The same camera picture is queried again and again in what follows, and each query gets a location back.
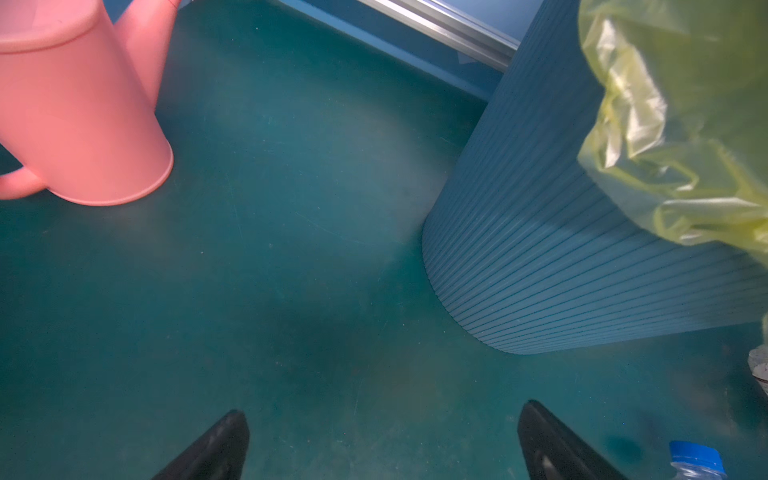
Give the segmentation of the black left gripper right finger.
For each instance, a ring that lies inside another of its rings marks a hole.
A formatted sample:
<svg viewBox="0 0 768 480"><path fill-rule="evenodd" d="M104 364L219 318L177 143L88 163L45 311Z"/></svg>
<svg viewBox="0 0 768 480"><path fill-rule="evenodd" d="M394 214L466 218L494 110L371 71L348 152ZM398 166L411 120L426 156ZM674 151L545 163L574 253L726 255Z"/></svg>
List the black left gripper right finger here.
<svg viewBox="0 0 768 480"><path fill-rule="evenodd" d="M536 400L523 405L517 434L530 479L627 479Z"/></svg>

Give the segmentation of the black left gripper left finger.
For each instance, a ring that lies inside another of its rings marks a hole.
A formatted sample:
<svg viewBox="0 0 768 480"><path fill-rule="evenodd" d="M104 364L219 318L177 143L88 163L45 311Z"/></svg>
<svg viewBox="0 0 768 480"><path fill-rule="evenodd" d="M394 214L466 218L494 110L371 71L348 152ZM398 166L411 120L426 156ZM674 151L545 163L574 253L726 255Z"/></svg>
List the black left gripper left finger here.
<svg viewBox="0 0 768 480"><path fill-rule="evenodd" d="M239 480L249 440L245 414L231 410L152 479Z"/></svg>

